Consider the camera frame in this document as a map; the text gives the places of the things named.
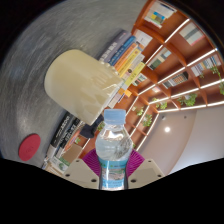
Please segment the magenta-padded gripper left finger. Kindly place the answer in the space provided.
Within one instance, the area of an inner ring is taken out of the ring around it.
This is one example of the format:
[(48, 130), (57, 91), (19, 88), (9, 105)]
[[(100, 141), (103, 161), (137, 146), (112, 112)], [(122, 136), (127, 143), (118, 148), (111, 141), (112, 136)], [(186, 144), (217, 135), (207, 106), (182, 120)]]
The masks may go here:
[(83, 188), (99, 189), (101, 167), (96, 150), (89, 151), (82, 159), (75, 159), (63, 178)]

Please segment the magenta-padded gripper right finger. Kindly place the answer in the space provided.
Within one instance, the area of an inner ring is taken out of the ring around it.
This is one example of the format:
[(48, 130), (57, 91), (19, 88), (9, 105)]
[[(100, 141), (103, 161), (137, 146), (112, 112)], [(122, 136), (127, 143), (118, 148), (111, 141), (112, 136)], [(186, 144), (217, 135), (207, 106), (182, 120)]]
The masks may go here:
[(144, 187), (164, 176), (153, 159), (145, 159), (133, 150), (127, 162), (127, 186), (129, 189)]

